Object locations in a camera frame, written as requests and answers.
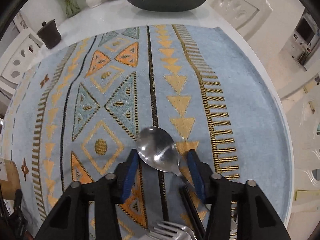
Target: black stripe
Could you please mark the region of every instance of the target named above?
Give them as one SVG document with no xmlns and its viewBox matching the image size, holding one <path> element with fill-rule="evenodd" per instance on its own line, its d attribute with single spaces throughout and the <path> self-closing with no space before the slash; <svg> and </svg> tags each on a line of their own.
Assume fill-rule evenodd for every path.
<svg viewBox="0 0 320 240">
<path fill-rule="evenodd" d="M 88 52 L 85 54 L 83 62 L 82 62 L 82 66 L 81 69 L 78 73 L 78 75 L 76 76 L 76 78 L 71 82 L 69 89 L 68 89 L 68 93 L 67 93 L 67 97 L 66 97 L 66 101 L 64 103 L 64 109 L 63 109 L 63 119 L 62 119 L 62 128 L 61 128 L 61 138 L 60 138 L 60 175 L 61 175 L 61 186 L 62 186 L 62 192 L 64 192 L 64 181 L 63 181 L 63 136 L 64 136 L 64 129 L 65 129 L 65 125 L 66 125 L 66 112 L 67 112 L 67 104 L 68 104 L 68 99 L 69 99 L 69 95 L 70 95 L 70 91 L 71 91 L 71 87 L 73 85 L 73 83 L 78 79 L 78 77 L 80 76 L 83 67 L 84 67 L 84 62 L 87 59 L 87 56 L 89 54 L 89 52 L 92 49 L 93 44 L 95 43 L 97 39 L 97 36 L 94 37 L 93 43 L 90 47 L 90 49 L 88 50 Z"/>
<path fill-rule="evenodd" d="M 149 26 L 147 26 L 147 33 L 148 33 L 149 81 L 150 81 L 152 122 L 153 122 L 153 126 L 158 127 L 159 122 L 158 122 L 158 114 L 157 114 L 155 81 L 153 79 L 153 64 L 152 64 L 152 51 L 151 51 Z M 166 197 L 165 184 L 164 184 L 164 174 L 162 171 L 158 171 L 158 180 L 159 180 L 159 187 L 160 187 L 160 197 L 161 197 L 161 207 L 162 207 L 163 219 L 165 221 L 169 221 L 167 197 Z"/>
</svg>

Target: white table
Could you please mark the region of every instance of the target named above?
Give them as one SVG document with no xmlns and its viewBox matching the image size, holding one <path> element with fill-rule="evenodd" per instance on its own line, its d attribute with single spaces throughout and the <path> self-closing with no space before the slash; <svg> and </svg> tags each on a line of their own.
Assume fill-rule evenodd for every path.
<svg viewBox="0 0 320 240">
<path fill-rule="evenodd" d="M 49 56 L 50 54 L 53 54 L 63 49 L 64 47 L 83 40 L 87 37 L 109 32 L 112 30 L 154 24 L 184 24 L 209 28 L 220 27 L 246 54 L 246 56 L 250 59 L 252 64 L 255 66 L 255 68 L 263 78 L 270 93 L 273 96 L 275 103 L 278 105 L 281 111 L 287 133 L 290 136 L 289 126 L 284 110 L 282 108 L 281 101 L 262 63 L 253 52 L 251 47 L 248 45 L 248 43 L 242 38 L 242 36 L 225 19 L 223 19 L 217 12 L 215 12 L 210 7 L 208 2 L 205 2 L 202 6 L 192 11 L 180 13 L 158 13 L 144 11 L 134 7 L 133 5 L 128 3 L 127 0 L 107 1 L 98 7 L 92 9 L 86 8 L 79 14 L 73 16 L 70 19 L 67 19 L 59 26 L 58 30 L 61 33 L 62 41 L 52 50 L 48 50 L 43 45 L 38 52 L 37 57 L 33 60 L 29 68 L 31 68 L 35 63 L 41 61 L 43 58 Z M 289 141 L 292 159 L 292 174 L 294 174 L 293 149 L 290 138 Z M 294 187 L 292 185 L 292 199 L 289 212 L 284 223 L 285 226 L 288 225 L 291 214 L 293 189 Z"/>
</svg>

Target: black cup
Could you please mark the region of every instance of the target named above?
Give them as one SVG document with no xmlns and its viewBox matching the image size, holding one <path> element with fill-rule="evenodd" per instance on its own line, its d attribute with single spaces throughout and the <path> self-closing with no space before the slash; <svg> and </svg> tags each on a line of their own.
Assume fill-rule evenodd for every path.
<svg viewBox="0 0 320 240">
<path fill-rule="evenodd" d="M 42 23 L 42 28 L 38 31 L 37 35 L 44 42 L 48 49 L 54 48 L 61 41 L 61 34 L 57 30 L 54 20 Z"/>
</svg>

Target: metal screw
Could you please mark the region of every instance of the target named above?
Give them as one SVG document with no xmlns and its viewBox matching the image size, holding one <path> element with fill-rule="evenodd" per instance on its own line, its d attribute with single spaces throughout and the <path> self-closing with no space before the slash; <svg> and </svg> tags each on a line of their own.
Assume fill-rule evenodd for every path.
<svg viewBox="0 0 320 240">
<path fill-rule="evenodd" d="M 211 175 L 211 178 L 213 178 L 213 179 L 221 179 L 222 176 L 221 176 L 221 174 L 219 174 L 219 173 L 213 173 L 213 174 Z"/>
<path fill-rule="evenodd" d="M 77 180 L 71 183 L 72 188 L 79 187 L 80 185 L 81 185 L 81 182 L 79 182 Z"/>
<path fill-rule="evenodd" d="M 249 186 L 251 186 L 251 187 L 255 187 L 255 186 L 257 185 L 257 183 L 256 183 L 254 180 L 252 180 L 252 179 L 249 179 L 249 180 L 247 181 L 247 184 L 248 184 Z"/>
<path fill-rule="evenodd" d="M 116 175 L 114 173 L 108 173 L 106 176 L 104 176 L 106 179 L 115 179 Z"/>
</svg>

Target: white plastic chair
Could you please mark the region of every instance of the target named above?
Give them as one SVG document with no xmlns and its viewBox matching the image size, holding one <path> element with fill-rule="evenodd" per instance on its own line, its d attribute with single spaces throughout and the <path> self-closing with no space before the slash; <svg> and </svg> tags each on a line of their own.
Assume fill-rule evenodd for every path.
<svg viewBox="0 0 320 240">
<path fill-rule="evenodd" d="M 13 40 L 0 58 L 0 90 L 6 95 L 14 95 L 14 85 L 21 80 L 32 59 L 43 42 L 30 29 L 24 29 Z"/>
<path fill-rule="evenodd" d="M 305 109 L 310 102 L 315 111 L 307 115 Z M 313 194 L 320 190 L 320 181 L 312 173 L 313 170 L 320 169 L 320 135 L 317 135 L 320 122 L 320 86 L 314 87 L 301 98 L 287 112 L 287 119 L 292 137 L 294 192 L 297 196 L 293 201 L 288 232 L 291 240 L 308 239 L 320 220 L 320 194 Z"/>
<path fill-rule="evenodd" d="M 246 41 L 260 29 L 272 12 L 266 0 L 214 0 L 210 6 Z"/>
<path fill-rule="evenodd" d="M 289 96 L 296 93 L 298 90 L 303 88 L 307 83 L 309 83 L 311 80 L 315 79 L 317 76 L 319 76 L 320 73 L 320 59 L 314 62 L 311 67 L 304 72 L 298 72 L 296 73 L 292 80 L 284 86 L 283 88 L 279 89 L 278 95 L 280 97 L 280 100 L 284 100 L 288 98 Z"/>
</svg>

